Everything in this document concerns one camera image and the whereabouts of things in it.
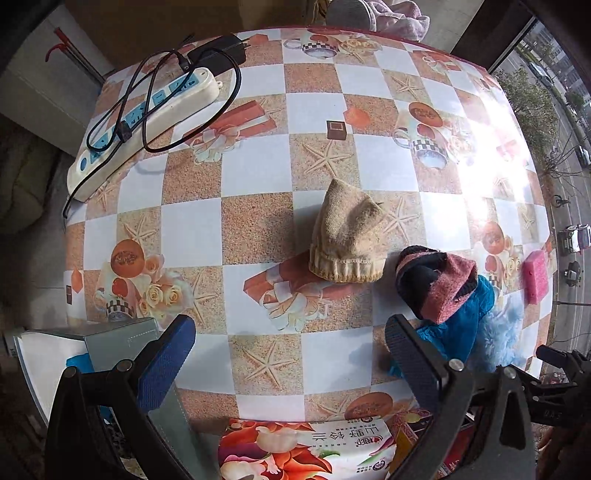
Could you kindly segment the black power adapter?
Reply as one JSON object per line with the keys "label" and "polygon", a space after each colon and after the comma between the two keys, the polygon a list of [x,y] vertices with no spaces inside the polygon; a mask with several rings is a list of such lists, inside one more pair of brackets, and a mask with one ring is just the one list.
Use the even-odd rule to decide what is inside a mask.
{"label": "black power adapter", "polygon": [[224,35],[190,50],[186,57],[191,65],[206,68],[214,77],[235,69],[246,60],[246,43],[233,34]]}

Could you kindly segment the patterned tablecloth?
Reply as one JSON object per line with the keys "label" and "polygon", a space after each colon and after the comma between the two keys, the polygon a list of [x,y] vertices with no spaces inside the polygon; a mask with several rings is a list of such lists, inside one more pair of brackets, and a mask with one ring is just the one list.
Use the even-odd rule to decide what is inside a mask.
{"label": "patterned tablecloth", "polygon": [[521,306],[521,266],[550,228],[510,104],[484,68],[424,45],[317,28],[245,33],[238,97],[135,154],[66,228],[65,311],[109,307],[197,324],[176,385],[198,430],[230,417],[318,421],[413,405],[390,376],[384,326],[407,314],[394,271],[353,293],[311,284],[287,259],[311,245],[332,180],[387,213],[391,252],[425,245],[477,262]]}

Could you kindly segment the white storage box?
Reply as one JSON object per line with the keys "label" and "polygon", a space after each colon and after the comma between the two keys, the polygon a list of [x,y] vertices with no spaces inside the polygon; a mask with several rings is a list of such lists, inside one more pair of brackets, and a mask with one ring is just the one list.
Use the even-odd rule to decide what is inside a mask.
{"label": "white storage box", "polygon": [[[152,319],[139,319],[72,329],[25,331],[15,335],[16,356],[47,427],[68,358],[88,353],[94,372],[107,371],[122,359],[134,360],[148,342],[158,339],[164,331],[160,331]],[[112,410],[102,407],[100,413],[126,470],[135,476],[134,479],[147,478],[128,450]],[[148,417],[161,439],[188,470],[190,479],[206,477],[208,463],[201,457],[197,438],[188,425],[174,381],[160,407],[149,412]]]}

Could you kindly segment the white power strip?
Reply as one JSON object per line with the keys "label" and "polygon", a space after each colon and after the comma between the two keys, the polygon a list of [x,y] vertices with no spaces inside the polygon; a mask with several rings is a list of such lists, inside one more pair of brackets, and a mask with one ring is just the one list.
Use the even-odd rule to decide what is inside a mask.
{"label": "white power strip", "polygon": [[92,127],[67,174],[69,196],[85,202],[119,167],[165,131],[204,110],[221,94],[222,82],[197,68],[142,96],[113,121]]}

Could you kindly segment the pink clothes on chair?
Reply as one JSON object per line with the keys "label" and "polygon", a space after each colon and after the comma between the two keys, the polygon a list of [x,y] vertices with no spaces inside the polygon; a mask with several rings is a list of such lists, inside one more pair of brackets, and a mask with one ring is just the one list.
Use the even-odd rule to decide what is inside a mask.
{"label": "pink clothes on chair", "polygon": [[421,42],[431,19],[415,1],[335,0],[329,3],[325,24]]}

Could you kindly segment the blue nonwoven cap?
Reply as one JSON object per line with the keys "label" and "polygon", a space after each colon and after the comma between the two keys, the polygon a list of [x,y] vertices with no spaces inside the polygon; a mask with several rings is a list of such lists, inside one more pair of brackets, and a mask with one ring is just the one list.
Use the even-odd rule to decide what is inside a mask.
{"label": "blue nonwoven cap", "polygon": [[466,302],[442,324],[425,321],[416,329],[419,338],[432,344],[445,360],[459,359],[473,370],[493,372],[496,367],[486,357],[477,340],[484,334],[487,320],[496,303],[491,283],[478,276],[477,286]]}
{"label": "blue nonwoven cap", "polygon": [[88,353],[75,355],[66,360],[66,367],[75,367],[81,374],[93,373],[94,368]]}

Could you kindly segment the floral tissue pack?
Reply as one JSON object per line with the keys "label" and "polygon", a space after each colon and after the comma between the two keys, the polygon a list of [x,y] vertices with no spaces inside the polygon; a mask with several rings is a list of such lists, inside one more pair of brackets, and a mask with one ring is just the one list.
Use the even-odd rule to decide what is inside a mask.
{"label": "floral tissue pack", "polygon": [[217,457],[223,479],[384,479],[396,449],[379,417],[313,423],[232,419]]}

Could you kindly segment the pink foam block on table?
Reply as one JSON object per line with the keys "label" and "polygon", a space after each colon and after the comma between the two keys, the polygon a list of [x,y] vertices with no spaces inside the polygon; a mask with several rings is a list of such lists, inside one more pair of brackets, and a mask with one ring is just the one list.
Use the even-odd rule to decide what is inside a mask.
{"label": "pink foam block on table", "polygon": [[532,251],[525,259],[522,280],[526,303],[539,304],[549,292],[546,254],[542,250]]}

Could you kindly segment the beige knit hat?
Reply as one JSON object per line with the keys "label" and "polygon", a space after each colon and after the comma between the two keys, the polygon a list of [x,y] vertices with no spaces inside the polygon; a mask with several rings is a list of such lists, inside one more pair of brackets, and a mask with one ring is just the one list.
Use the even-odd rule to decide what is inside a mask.
{"label": "beige knit hat", "polygon": [[332,283],[373,283],[387,256],[388,215],[369,194],[332,179],[312,229],[308,269]]}

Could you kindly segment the pink black knit hat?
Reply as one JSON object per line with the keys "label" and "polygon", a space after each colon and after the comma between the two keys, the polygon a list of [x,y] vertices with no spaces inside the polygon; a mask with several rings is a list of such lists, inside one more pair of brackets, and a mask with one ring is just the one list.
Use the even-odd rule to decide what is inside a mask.
{"label": "pink black knit hat", "polygon": [[411,245],[399,255],[396,289],[419,320],[446,322],[477,286],[474,260],[422,245]]}

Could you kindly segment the light blue fluffy item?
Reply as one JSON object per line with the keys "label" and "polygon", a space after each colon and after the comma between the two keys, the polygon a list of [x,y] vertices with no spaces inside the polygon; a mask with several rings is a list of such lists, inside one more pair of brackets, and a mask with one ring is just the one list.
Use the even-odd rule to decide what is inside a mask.
{"label": "light blue fluffy item", "polygon": [[514,292],[499,297],[479,323],[469,366],[487,373],[494,372],[498,366],[524,367],[526,358],[520,350],[524,317],[522,294]]}

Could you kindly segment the blue nonwoven cap in box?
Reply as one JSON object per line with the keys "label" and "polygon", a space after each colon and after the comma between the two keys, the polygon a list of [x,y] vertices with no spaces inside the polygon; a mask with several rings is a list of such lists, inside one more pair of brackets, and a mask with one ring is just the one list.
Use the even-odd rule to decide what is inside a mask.
{"label": "blue nonwoven cap in box", "polygon": [[75,355],[66,360],[66,367],[75,367],[81,374],[93,373],[94,368],[88,353]]}

